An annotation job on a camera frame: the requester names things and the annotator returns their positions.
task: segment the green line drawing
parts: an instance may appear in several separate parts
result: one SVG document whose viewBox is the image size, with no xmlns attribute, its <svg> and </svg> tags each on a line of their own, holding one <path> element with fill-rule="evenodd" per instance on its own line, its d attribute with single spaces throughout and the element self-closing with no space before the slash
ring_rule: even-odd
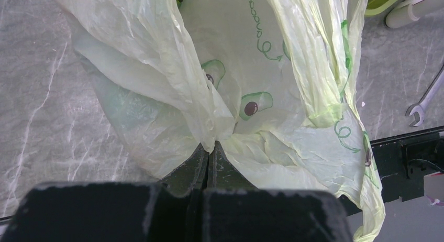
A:
<svg viewBox="0 0 444 242">
<path fill-rule="evenodd" d="M 347 26 L 347 24 L 348 24 L 347 20 L 344 20 L 341 23 L 342 41 L 344 43 L 344 52 L 345 52 L 345 55 L 346 55 L 346 68 L 347 68 L 347 71 L 348 71 L 346 83 L 344 84 L 344 87 L 342 88 L 342 91 L 340 92 L 341 97 L 344 96 L 344 90 L 346 89 L 348 80 L 350 78 L 351 66 L 352 66 L 352 58 L 351 58 L 351 54 L 350 54 L 350 47 L 348 45 L 348 26 Z"/>
<path fill-rule="evenodd" d="M 342 145 L 344 148 L 353 151 L 353 153 L 358 153 L 359 151 L 361 151 L 361 149 L 354 148 L 354 147 L 350 147 L 349 145 L 347 145 L 347 144 L 344 142 L 343 139 L 346 139 L 346 138 L 348 138 L 348 137 L 351 135 L 351 129 L 350 129 L 349 127 L 347 127 L 347 126 L 344 126 L 344 127 L 339 128 L 339 130 L 338 130 L 337 127 L 338 127 L 338 123 L 339 123 L 339 122 L 340 122 L 340 121 L 337 121 L 337 122 L 335 123 L 335 133 L 336 133 L 336 135 L 338 136 L 338 139 L 339 139 L 339 142 L 341 143 L 341 145 Z M 342 135 L 341 132 L 342 132 L 343 130 L 348 130 L 347 134 Z"/>
<path fill-rule="evenodd" d="M 364 169 L 364 175 L 370 179 L 370 182 L 372 182 L 372 184 L 373 184 L 377 189 L 379 189 L 379 185 L 377 185 L 377 184 L 375 183 L 375 179 L 373 178 L 373 173 L 372 173 L 371 171 L 369 171 L 369 173 L 368 173 L 368 172 L 367 172 L 367 167 Z"/>
<path fill-rule="evenodd" d="M 239 116 L 249 120 L 255 113 L 273 106 L 273 97 L 268 92 L 258 92 L 242 96 Z"/>
<path fill-rule="evenodd" d="M 262 52 L 262 53 L 264 54 L 264 56 L 265 56 L 267 59 L 269 59 L 269 60 L 277 60 L 277 61 L 281 61 L 281 60 L 282 60 L 282 56 L 283 56 L 283 55 L 279 55 L 279 56 L 277 56 L 277 57 L 275 57 L 275 58 L 272 58 L 272 57 L 268 56 L 267 53 L 271 50 L 271 43 L 270 43 L 269 41 L 265 41 L 265 42 L 262 44 L 261 48 L 259 48 L 259 42 L 260 42 L 260 40 L 258 39 L 258 42 L 257 42 L 257 44 L 256 44 L 256 47 L 258 48 L 258 50 L 259 50 L 260 52 Z"/>
</svg>

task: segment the yellow-green plastic bag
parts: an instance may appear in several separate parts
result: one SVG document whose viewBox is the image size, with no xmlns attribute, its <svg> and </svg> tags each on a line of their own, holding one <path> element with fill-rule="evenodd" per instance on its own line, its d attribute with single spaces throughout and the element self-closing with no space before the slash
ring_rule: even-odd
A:
<svg viewBox="0 0 444 242">
<path fill-rule="evenodd" d="M 355 106 L 367 0 L 58 0 L 130 155 L 162 178 L 219 140 L 262 189 L 320 189 L 385 209 Z"/>
</svg>

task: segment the black cable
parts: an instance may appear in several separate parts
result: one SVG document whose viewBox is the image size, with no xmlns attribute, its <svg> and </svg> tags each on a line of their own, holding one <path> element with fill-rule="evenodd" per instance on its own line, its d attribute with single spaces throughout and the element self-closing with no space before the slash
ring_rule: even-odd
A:
<svg viewBox="0 0 444 242">
<path fill-rule="evenodd" d="M 418 161 L 418 162 L 422 162 L 422 163 L 428 163 L 429 165 L 432 165 L 435 169 L 437 169 L 439 172 L 444 173 L 444 169 L 443 169 L 443 168 L 439 167 L 437 164 L 435 164 L 435 163 L 433 163 L 433 162 L 431 162 L 431 161 L 429 161 L 429 160 L 425 160 L 425 159 L 413 159 L 413 160 L 410 160 L 410 161 L 408 162 L 408 164 L 410 165 L 410 164 L 411 164 L 412 162 L 414 162 L 414 161 Z"/>
</svg>

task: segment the black plastic part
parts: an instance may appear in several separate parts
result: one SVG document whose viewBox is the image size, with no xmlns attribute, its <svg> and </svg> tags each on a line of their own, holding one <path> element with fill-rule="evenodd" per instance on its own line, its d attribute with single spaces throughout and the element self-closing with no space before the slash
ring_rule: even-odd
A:
<svg viewBox="0 0 444 242">
<path fill-rule="evenodd" d="M 209 155 L 208 188 L 219 189 L 257 189 L 251 184 L 225 156 L 220 142 L 214 145 L 214 151 Z"/>
<path fill-rule="evenodd" d="M 371 142 L 385 202 L 400 197 L 402 201 L 407 201 L 424 196 L 423 177 L 436 170 L 421 171 L 414 168 L 411 171 L 412 167 L 408 165 L 408 161 L 417 158 L 421 153 L 425 155 L 426 150 L 433 153 L 443 130 L 439 127 Z"/>
<path fill-rule="evenodd" d="M 199 144 L 188 160 L 161 180 L 172 194 L 188 197 L 184 223 L 185 241 L 200 241 L 202 234 L 200 206 L 202 206 L 202 191 L 206 188 L 207 179 L 208 152 Z"/>
<path fill-rule="evenodd" d="M 46 183 L 22 200 L 2 242 L 177 241 L 185 206 L 160 184 Z"/>
<path fill-rule="evenodd" d="M 203 241 L 352 241 L 345 211 L 316 191 L 204 192 Z"/>
</svg>

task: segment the wrench head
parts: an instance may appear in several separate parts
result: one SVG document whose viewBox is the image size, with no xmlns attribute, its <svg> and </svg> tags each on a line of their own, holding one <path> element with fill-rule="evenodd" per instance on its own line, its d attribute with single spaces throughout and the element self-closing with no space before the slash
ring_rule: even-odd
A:
<svg viewBox="0 0 444 242">
<path fill-rule="evenodd" d="M 424 109 L 419 104 L 413 104 L 407 109 L 406 116 L 415 116 L 415 120 L 410 124 L 410 127 L 418 127 L 424 122 Z"/>
</svg>

